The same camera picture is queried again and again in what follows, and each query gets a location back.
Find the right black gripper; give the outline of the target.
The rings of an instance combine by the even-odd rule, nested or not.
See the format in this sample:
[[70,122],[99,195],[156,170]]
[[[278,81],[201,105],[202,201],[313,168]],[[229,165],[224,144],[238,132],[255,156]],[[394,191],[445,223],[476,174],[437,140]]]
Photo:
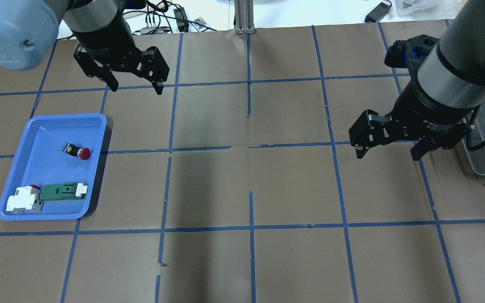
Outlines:
[[385,115],[373,109],[364,110],[349,128],[350,145],[362,159],[374,146],[397,141],[416,141],[410,149],[413,161],[437,149],[452,149],[468,132],[463,118],[471,107],[456,109],[423,96],[407,86]]

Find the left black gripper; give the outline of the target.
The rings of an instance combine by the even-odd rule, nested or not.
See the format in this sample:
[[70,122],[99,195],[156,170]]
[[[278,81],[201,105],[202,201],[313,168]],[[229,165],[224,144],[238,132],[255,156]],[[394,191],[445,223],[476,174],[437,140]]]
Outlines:
[[152,82],[156,94],[162,95],[169,65],[158,47],[139,49],[124,20],[112,21],[96,31],[73,33],[79,42],[74,58],[87,77],[98,77],[116,92],[119,81],[113,72],[131,73]]

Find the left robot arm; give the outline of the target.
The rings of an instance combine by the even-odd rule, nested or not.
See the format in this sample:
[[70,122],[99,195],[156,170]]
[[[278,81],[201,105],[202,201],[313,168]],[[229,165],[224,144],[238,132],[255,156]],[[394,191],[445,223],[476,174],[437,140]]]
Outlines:
[[73,56],[87,77],[115,92],[114,73],[129,73],[146,79],[160,95],[169,66],[156,46],[136,46],[123,17],[126,9],[146,5],[145,0],[0,0],[0,67],[37,67],[64,22],[79,42]]

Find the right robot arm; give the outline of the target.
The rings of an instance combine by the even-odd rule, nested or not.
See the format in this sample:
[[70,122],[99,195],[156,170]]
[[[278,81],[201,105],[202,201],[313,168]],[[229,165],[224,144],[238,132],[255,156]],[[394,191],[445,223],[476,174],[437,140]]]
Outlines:
[[349,128],[362,159],[374,146],[416,141],[414,161],[452,149],[470,133],[464,118],[485,97],[485,0],[470,0],[440,38],[419,35],[389,46],[385,65],[408,69],[410,81],[386,115],[367,109]]

